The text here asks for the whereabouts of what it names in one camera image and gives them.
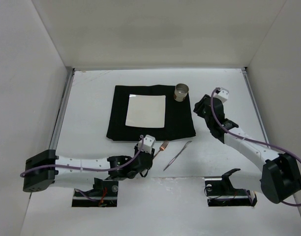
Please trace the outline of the copper fork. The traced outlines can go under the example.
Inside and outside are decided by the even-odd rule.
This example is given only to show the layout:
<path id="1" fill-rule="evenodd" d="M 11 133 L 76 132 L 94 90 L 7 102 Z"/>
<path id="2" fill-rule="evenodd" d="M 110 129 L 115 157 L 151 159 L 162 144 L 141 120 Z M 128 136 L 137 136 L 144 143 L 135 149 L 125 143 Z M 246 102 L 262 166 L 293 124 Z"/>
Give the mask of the copper fork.
<path id="1" fill-rule="evenodd" d="M 169 141 L 168 141 L 168 140 L 165 140 L 165 141 L 162 143 L 162 145 L 159 147 L 158 152 L 154 155 L 154 158 L 156 158 L 156 156 L 157 156 L 160 152 L 164 151 L 164 150 L 166 149 L 166 147 L 168 146 L 168 144 L 169 144 Z"/>

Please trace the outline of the white paper cup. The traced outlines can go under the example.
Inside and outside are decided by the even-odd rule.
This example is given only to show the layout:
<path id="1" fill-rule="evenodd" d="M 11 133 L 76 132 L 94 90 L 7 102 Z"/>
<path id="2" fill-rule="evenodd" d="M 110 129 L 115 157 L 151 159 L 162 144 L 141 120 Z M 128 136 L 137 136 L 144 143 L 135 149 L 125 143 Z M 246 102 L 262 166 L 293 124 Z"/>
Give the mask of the white paper cup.
<path id="1" fill-rule="evenodd" d="M 175 86 L 174 100 L 177 102 L 183 102 L 187 97 L 189 87 L 186 84 L 179 83 Z"/>

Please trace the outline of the black cloth placemat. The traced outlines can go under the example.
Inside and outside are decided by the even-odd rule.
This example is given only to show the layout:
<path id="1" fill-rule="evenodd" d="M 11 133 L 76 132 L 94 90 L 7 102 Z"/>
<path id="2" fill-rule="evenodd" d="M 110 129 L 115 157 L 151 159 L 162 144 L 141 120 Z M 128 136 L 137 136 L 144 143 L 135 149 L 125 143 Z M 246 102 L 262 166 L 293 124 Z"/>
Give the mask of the black cloth placemat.
<path id="1" fill-rule="evenodd" d="M 196 135 L 191 116 L 189 95 L 183 102 L 174 98 L 174 86 L 120 86 L 114 90 L 113 104 L 106 137 L 113 141 L 138 141 L 140 135 L 151 135 L 157 141 L 173 141 Z M 165 95 L 165 125 L 163 128 L 129 127 L 125 125 L 129 95 Z"/>

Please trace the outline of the square white plate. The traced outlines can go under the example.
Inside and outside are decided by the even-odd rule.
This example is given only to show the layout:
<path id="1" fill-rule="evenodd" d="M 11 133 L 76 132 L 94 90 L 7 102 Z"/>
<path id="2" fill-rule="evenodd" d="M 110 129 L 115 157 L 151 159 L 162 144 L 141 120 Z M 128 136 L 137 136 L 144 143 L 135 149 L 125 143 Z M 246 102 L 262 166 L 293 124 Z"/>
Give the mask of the square white plate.
<path id="1" fill-rule="evenodd" d="M 125 125 L 138 128 L 164 128 L 166 96 L 129 95 Z"/>

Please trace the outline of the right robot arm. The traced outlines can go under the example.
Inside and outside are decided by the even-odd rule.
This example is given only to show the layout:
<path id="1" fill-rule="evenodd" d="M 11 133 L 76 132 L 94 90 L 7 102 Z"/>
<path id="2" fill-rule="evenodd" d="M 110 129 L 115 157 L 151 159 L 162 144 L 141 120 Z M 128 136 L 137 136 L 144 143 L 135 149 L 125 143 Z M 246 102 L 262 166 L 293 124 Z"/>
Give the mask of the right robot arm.
<path id="1" fill-rule="evenodd" d="M 274 204 L 285 200 L 301 190 L 301 161 L 289 151 L 251 139 L 236 123 L 225 118 L 222 96 L 204 95 L 194 106 L 194 113 L 203 118 L 211 135 L 221 143 L 235 149 L 260 171 L 244 174 L 233 168 L 215 180 L 208 178 L 205 192 L 211 200 L 241 193 L 252 206 L 255 196 L 251 191 L 264 194 Z"/>

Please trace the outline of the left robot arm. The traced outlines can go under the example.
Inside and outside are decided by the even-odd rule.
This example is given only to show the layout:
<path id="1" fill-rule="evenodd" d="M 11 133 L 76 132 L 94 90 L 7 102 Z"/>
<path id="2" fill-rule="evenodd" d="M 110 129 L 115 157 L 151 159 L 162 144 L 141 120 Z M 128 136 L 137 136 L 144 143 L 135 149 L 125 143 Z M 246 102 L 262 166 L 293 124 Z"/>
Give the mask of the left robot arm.
<path id="1" fill-rule="evenodd" d="M 134 156 L 110 156 L 102 159 L 77 159 L 56 154 L 48 149 L 26 160 L 23 191 L 40 192 L 48 187 L 100 190 L 105 181 L 144 177 L 152 167 L 155 149 L 137 144 Z"/>

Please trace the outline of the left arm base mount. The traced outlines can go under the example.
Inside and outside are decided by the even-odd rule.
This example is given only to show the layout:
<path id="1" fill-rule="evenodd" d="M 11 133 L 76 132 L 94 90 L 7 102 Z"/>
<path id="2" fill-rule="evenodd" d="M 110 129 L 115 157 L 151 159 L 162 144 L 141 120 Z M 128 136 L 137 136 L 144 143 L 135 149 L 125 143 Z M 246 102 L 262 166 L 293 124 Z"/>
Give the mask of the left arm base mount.
<path id="1" fill-rule="evenodd" d="M 88 191 L 74 189 L 72 207 L 117 207 L 119 182 L 95 178 Z"/>

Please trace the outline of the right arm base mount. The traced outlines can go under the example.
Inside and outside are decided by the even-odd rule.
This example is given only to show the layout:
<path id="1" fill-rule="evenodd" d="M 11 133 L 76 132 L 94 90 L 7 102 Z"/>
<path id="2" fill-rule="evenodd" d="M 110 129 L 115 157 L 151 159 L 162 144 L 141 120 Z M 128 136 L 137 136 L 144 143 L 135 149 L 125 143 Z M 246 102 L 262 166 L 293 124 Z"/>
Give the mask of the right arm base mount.
<path id="1" fill-rule="evenodd" d="M 256 194 L 243 188 L 234 188 L 230 181 L 230 177 L 239 171 L 239 168 L 234 168 L 220 177 L 204 178 L 204 194 L 209 207 L 255 207 L 258 202 Z"/>

